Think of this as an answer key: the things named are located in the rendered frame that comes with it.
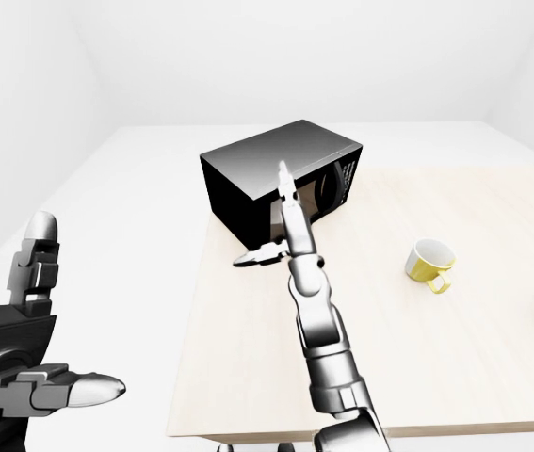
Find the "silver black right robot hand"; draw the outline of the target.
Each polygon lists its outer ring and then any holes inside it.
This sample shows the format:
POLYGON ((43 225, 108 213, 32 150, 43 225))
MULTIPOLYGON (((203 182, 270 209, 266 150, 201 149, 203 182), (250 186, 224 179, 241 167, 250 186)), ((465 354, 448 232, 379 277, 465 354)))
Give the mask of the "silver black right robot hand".
POLYGON ((285 256, 297 258, 301 255, 316 254, 310 222, 301 206, 294 178, 284 161, 279 163, 278 177, 284 239, 268 242, 257 250, 249 250, 235 259, 233 266, 268 265, 279 262, 285 256))

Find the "yellow mug with white inside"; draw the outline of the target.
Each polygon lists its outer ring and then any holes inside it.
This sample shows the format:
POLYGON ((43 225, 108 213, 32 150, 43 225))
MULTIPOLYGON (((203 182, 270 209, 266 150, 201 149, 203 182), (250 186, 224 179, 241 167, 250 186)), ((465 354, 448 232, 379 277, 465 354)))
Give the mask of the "yellow mug with white inside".
POLYGON ((413 243, 405 273, 416 282, 426 283, 434 294, 443 294, 451 285, 447 272, 456 259, 455 252, 446 243, 420 238, 413 243))

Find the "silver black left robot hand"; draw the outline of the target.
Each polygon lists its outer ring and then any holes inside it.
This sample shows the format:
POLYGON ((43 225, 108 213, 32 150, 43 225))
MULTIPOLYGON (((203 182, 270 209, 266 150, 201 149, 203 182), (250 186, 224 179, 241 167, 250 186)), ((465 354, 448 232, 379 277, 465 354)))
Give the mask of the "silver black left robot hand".
POLYGON ((64 363, 45 363, 56 316, 57 220, 44 211, 30 219, 8 278, 9 301, 0 304, 0 419, 43 417, 63 408, 110 402, 125 391, 119 379, 77 374, 64 363))

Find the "black microwave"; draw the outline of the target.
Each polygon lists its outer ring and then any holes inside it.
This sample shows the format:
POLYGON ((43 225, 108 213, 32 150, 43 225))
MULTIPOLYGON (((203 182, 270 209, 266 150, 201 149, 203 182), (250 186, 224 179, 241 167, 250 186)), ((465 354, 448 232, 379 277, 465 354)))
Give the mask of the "black microwave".
POLYGON ((362 149, 359 142, 299 120, 202 153, 200 161, 213 213, 249 249, 257 237, 258 221, 267 215, 268 205, 280 198, 281 161, 296 187, 314 180, 317 171, 339 161, 346 183, 342 205, 348 198, 362 149))

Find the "black microwave door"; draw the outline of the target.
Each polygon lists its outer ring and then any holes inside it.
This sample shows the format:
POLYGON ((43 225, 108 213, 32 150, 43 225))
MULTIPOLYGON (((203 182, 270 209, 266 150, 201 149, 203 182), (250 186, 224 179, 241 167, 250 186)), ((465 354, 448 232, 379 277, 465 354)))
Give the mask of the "black microwave door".
MULTIPOLYGON (((299 201, 303 212, 311 224, 327 216, 343 201, 346 183, 342 165, 335 161, 315 173, 315 179, 297 187, 299 201)), ((284 238, 282 200, 274 199, 267 209, 267 215, 258 221, 257 237, 248 245, 250 250, 257 250, 270 241, 284 238)))

